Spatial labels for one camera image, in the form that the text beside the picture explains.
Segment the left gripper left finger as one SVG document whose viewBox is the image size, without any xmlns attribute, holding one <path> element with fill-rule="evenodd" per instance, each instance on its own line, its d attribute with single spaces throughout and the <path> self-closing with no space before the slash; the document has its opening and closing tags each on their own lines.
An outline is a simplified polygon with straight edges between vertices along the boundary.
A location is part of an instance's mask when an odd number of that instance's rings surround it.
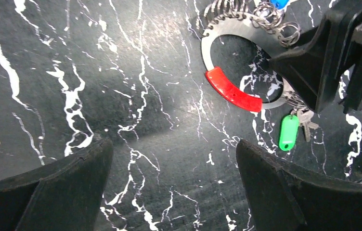
<svg viewBox="0 0 362 231">
<path fill-rule="evenodd" d="M 0 231 L 91 231 L 113 160 L 110 139 L 0 181 Z"/>
</svg>

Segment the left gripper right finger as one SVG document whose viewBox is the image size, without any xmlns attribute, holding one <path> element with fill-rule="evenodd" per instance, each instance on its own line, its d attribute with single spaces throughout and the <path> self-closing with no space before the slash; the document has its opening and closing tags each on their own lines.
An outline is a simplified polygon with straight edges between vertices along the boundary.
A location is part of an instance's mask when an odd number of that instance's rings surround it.
<svg viewBox="0 0 362 231">
<path fill-rule="evenodd" d="M 241 140 L 236 159 L 258 231 L 362 231 L 362 183 L 320 174 Z"/>
</svg>

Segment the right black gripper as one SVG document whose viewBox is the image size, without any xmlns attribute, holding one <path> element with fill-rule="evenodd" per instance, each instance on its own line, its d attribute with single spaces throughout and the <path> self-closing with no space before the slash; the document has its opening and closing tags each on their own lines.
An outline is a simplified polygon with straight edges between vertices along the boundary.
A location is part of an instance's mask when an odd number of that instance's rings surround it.
<svg viewBox="0 0 362 231">
<path fill-rule="evenodd" d="M 362 110 L 362 0 L 338 1 L 269 64 L 317 113 L 333 101 L 340 76 L 351 69 L 343 112 Z"/>
</svg>

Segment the silver key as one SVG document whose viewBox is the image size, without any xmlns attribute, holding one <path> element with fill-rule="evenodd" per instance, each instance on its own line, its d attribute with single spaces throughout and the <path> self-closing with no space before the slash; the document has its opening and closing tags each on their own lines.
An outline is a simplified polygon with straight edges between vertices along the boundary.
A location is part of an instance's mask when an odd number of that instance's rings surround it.
<svg viewBox="0 0 362 231">
<path fill-rule="evenodd" d="M 299 118 L 299 125 L 303 127 L 304 138 L 306 142 L 311 141 L 311 129 L 318 129 L 319 125 L 312 122 L 311 119 L 314 117 L 315 113 L 312 110 L 298 110 L 297 116 Z"/>
</svg>

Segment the metal keyring red grip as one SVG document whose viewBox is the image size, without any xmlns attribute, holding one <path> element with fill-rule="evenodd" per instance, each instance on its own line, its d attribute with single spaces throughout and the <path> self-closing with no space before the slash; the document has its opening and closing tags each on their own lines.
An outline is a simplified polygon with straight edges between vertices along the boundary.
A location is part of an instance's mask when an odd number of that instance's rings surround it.
<svg viewBox="0 0 362 231">
<path fill-rule="evenodd" d="M 251 112 L 304 105 L 285 78 L 266 68 L 300 38 L 299 24 L 287 21 L 284 9 L 268 0 L 216 0 L 196 25 L 206 78 L 225 100 Z"/>
</svg>

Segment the green key tag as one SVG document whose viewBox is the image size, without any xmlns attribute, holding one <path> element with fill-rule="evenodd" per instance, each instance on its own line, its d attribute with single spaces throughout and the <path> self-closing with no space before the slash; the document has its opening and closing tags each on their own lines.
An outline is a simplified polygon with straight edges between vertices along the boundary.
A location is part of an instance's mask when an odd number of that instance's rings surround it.
<svg viewBox="0 0 362 231">
<path fill-rule="evenodd" d="M 290 151 L 296 144 L 299 127 L 299 118 L 296 115 L 287 115 L 282 119 L 279 148 L 282 151 Z"/>
</svg>

